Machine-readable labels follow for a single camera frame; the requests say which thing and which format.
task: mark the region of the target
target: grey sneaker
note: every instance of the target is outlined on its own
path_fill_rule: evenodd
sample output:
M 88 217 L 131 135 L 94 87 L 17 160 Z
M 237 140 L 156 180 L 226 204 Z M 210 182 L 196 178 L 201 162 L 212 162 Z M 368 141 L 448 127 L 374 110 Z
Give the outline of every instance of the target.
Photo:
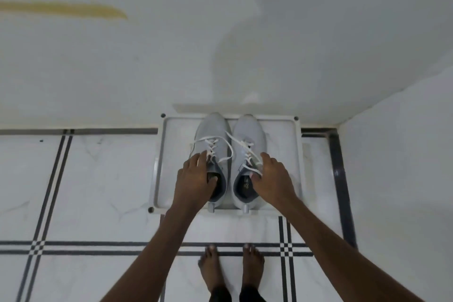
M 208 202 L 208 210 L 220 205 L 229 185 L 229 166 L 232 148 L 226 133 L 230 125 L 219 113 L 211 113 L 201 121 L 195 133 L 195 144 L 190 156 L 207 151 L 207 181 L 217 177 L 217 185 Z
M 261 175 L 260 153 L 267 150 L 266 135 L 258 120 L 252 115 L 241 116 L 231 136 L 233 160 L 231 163 L 232 196 L 234 205 L 245 214 L 258 202 L 258 194 L 253 189 L 251 175 Z

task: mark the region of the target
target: white wall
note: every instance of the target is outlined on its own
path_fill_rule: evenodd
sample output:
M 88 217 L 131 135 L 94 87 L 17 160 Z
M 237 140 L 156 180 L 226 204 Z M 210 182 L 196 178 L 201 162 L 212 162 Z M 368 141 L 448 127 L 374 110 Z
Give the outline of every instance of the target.
M 5 11 L 100 3 L 127 19 Z M 334 125 L 453 64 L 453 0 L 0 0 L 0 127 L 131 127 L 161 113 Z
M 453 295 L 453 69 L 339 129 L 359 250 L 428 301 Z

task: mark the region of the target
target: pant leg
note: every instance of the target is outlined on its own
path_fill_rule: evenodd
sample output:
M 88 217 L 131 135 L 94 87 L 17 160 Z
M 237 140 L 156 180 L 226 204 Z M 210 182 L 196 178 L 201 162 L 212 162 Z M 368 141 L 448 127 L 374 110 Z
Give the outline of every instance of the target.
M 231 295 L 225 286 L 212 290 L 209 302 L 231 302 Z
M 266 302 L 258 293 L 257 288 L 251 285 L 242 287 L 241 293 L 239 294 L 239 302 Z

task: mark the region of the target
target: bare foot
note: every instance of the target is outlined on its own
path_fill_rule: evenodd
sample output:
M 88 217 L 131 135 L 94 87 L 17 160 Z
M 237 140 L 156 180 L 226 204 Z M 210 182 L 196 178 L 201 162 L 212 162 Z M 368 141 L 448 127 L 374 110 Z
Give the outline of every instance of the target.
M 242 265 L 244 266 L 244 272 L 242 274 L 242 287 L 252 285 L 258 289 L 261 277 L 263 277 L 264 256 L 248 243 L 245 244 L 243 252 Z
M 205 253 L 200 257 L 198 266 L 201 270 L 201 276 L 207 285 L 210 293 L 217 287 L 225 285 L 223 280 L 222 269 L 220 268 L 219 253 L 217 247 L 210 245 L 205 249 Z

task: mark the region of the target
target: yellow stain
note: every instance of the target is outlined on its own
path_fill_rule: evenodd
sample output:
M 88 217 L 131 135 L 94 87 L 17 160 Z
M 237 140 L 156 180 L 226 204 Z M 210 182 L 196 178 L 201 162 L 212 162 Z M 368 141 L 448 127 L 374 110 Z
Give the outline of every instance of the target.
M 127 19 L 126 13 L 112 6 L 59 1 L 0 1 L 0 12 L 35 13 L 61 17 Z

